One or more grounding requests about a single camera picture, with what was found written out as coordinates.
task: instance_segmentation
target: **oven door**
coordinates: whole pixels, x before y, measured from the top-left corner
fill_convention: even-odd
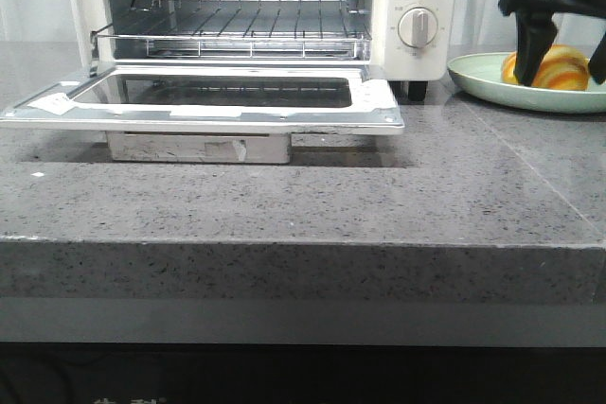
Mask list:
[[[203,134],[398,134],[398,103],[368,67],[114,65],[2,112],[0,126]]]

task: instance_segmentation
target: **countertop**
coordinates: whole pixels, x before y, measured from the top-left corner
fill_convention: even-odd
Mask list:
[[[0,106],[80,66],[74,44],[0,55]],[[0,130],[0,305],[601,307],[606,115],[491,105],[448,77],[401,112],[402,136],[297,136],[287,166],[116,163],[102,132]],[[5,339],[55,340],[1,319]]]

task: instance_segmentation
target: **sticker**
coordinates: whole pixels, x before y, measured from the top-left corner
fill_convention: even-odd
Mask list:
[[[66,112],[74,109],[76,107],[76,103],[72,101],[65,93],[61,92],[38,98],[29,103],[27,106],[41,109],[54,115],[63,115]]]
[[[239,106],[175,106],[170,111],[171,117],[240,117]]]

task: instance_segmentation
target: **open oven door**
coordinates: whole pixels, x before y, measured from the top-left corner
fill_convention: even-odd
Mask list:
[[[402,132],[387,81],[371,73],[367,66],[114,65],[93,78],[82,70],[18,102],[0,126],[105,131],[118,160],[286,163],[292,133]]]

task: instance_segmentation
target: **black plastic object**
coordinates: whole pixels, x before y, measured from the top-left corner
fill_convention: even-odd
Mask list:
[[[532,84],[541,61],[553,44],[558,29],[554,13],[576,13],[606,19],[606,0],[499,0],[499,9],[515,13],[518,27],[518,57],[514,74],[523,85]],[[606,80],[606,36],[589,62],[592,78]]]

